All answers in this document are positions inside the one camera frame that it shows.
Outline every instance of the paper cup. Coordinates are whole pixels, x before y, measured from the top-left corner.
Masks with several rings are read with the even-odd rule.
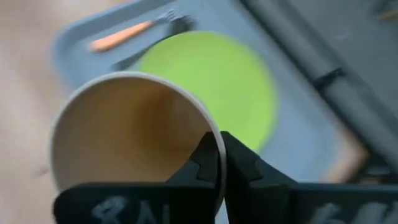
[[[104,75],[75,91],[56,120],[50,146],[53,179],[58,190],[85,182],[165,182],[207,131],[215,135],[221,158],[220,206],[225,146],[203,104],[155,75]]]

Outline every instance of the orange fork handle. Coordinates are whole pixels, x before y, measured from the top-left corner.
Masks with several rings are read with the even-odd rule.
[[[130,28],[121,30],[115,34],[111,34],[102,39],[95,40],[90,44],[90,48],[95,52],[112,49],[113,47],[130,39],[131,37],[134,37],[135,35],[145,31],[152,25],[154,25],[154,21],[142,22]]]

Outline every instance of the cup rim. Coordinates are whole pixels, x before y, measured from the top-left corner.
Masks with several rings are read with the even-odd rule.
[[[113,72],[113,73],[108,73],[105,75],[102,75],[100,77],[96,77],[85,84],[83,84],[81,87],[77,88],[75,91],[72,92],[72,94],[69,96],[68,100],[66,103],[62,106],[62,109],[60,112],[58,112],[57,117],[55,118],[55,122],[52,126],[51,133],[50,133],[50,145],[49,145],[49,160],[50,160],[50,168],[51,168],[51,177],[52,177],[52,182],[54,186],[56,187],[56,190],[59,192],[60,191],[60,186],[58,185],[57,178],[55,177],[54,174],[54,159],[53,159],[53,147],[54,147],[54,141],[55,141],[55,130],[57,129],[58,125],[60,124],[61,119],[65,115],[65,112],[67,109],[72,105],[71,102],[74,101],[76,98],[78,98],[80,95],[82,95],[84,92],[89,91],[90,88],[94,87],[97,84],[100,84],[102,82],[106,82],[109,80],[115,80],[115,79],[122,79],[122,78],[141,78],[145,80],[150,80],[156,83],[160,83],[162,85],[165,85],[174,91],[178,92],[181,94],[183,97],[185,97],[189,102],[191,102],[202,114],[202,116],[206,119],[207,123],[210,126],[211,131],[213,132],[213,135],[216,140],[217,148],[218,148],[218,154],[220,156],[220,190],[217,196],[216,200],[216,214],[218,210],[221,207],[221,204],[223,202],[223,197],[225,193],[225,187],[226,187],[226,149],[225,149],[225,144],[224,140],[222,138],[222,135],[216,125],[216,122],[214,119],[211,117],[210,112],[207,110],[206,106],[198,99],[195,97],[192,93],[190,93],[188,90],[183,89],[181,86],[178,84],[175,84],[173,82],[170,82],[162,77],[159,77],[157,75],[153,75],[150,73],[144,73],[144,72],[138,72],[138,71],[120,71],[120,72]]]

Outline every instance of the gray tray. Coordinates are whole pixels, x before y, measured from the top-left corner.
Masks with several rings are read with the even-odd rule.
[[[91,53],[88,43],[153,19],[172,6],[192,16],[198,30],[229,35],[264,59],[274,74],[280,113],[275,133],[261,151],[261,157],[297,181],[319,181],[336,161],[339,138],[335,121],[299,71],[238,3],[140,0],[88,17],[71,25],[56,39],[53,59],[59,74],[71,88],[78,88],[94,77],[112,72],[115,63],[164,37],[166,26],[155,27],[103,54]],[[216,222],[227,223],[224,207]]]

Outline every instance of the lime green plate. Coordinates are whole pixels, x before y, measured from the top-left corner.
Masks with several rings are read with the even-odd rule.
[[[162,76],[206,104],[218,127],[259,152],[276,124],[270,72],[245,46],[212,32],[165,39],[146,53],[140,71]]]

